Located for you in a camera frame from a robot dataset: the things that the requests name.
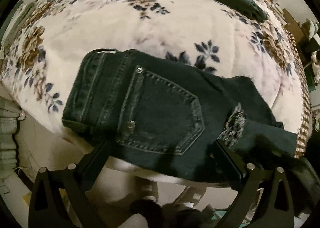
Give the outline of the dark blue denim jeans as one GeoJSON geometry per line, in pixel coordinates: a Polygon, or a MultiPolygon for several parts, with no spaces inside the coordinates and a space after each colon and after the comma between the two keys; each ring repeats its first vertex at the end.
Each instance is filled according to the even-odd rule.
{"type": "Polygon", "coordinates": [[[112,141],[112,157],[195,182],[226,181],[213,152],[218,139],[263,168],[296,150],[297,136],[248,77],[221,78],[137,50],[89,52],[62,122],[92,146],[112,141]]]}

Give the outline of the brown checkered bed sheet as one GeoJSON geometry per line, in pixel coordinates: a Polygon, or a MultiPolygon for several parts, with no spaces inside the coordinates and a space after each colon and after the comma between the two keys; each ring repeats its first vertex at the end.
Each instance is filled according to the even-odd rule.
{"type": "Polygon", "coordinates": [[[281,116],[285,130],[297,135],[295,158],[305,154],[310,124],[310,95],[296,40],[285,29],[281,16],[270,0],[260,0],[268,14],[261,25],[263,44],[271,58],[280,67],[281,83],[274,102],[276,116],[281,116]]]}

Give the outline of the left grey slipper on foot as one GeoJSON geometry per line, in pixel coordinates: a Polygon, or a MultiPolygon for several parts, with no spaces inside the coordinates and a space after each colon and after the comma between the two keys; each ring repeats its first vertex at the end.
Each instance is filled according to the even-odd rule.
{"type": "Polygon", "coordinates": [[[158,202],[158,185],[156,182],[140,183],[137,185],[138,195],[140,199],[151,200],[155,203],[158,202]]]}

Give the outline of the striped curtain lower left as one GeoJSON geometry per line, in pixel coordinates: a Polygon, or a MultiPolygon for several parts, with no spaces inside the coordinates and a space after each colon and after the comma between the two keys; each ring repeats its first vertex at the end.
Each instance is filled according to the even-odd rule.
{"type": "Polygon", "coordinates": [[[3,97],[1,97],[0,108],[1,179],[5,179],[17,167],[17,145],[14,135],[21,110],[13,101],[3,97]]]}

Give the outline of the chair piled with clothes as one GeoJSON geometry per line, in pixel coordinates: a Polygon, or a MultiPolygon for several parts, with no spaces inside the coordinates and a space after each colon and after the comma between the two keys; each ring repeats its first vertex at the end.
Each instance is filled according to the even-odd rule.
{"type": "Polygon", "coordinates": [[[307,19],[301,25],[307,41],[303,44],[304,68],[311,67],[313,81],[319,84],[319,22],[307,19]]]}

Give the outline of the large brown cardboard box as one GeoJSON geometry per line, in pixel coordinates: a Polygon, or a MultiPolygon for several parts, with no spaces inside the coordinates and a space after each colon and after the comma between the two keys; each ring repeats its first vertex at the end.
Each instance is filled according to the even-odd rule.
{"type": "Polygon", "coordinates": [[[303,33],[302,29],[300,28],[299,24],[293,18],[293,16],[289,13],[287,9],[283,9],[283,16],[286,21],[285,28],[293,34],[295,37],[296,43],[304,43],[307,41],[305,34],[303,33]]]}

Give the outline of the folded light jeans stack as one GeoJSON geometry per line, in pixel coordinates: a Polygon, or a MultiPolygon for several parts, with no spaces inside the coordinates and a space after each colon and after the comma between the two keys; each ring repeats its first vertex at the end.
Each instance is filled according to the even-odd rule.
{"type": "Polygon", "coordinates": [[[33,13],[35,7],[36,3],[34,1],[25,3],[20,0],[15,5],[1,26],[1,47],[7,46],[14,41],[15,34],[19,31],[28,17],[33,13]]]}

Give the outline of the floral white bed quilt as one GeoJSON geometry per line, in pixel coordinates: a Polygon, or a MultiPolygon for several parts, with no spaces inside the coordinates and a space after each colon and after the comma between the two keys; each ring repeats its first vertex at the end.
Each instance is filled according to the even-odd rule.
{"type": "Polygon", "coordinates": [[[263,23],[216,0],[34,2],[14,41],[1,47],[1,82],[54,133],[62,131],[62,111],[82,59],[98,48],[137,49],[220,77],[244,75],[282,119],[272,108],[280,67],[264,47],[263,23]]]}

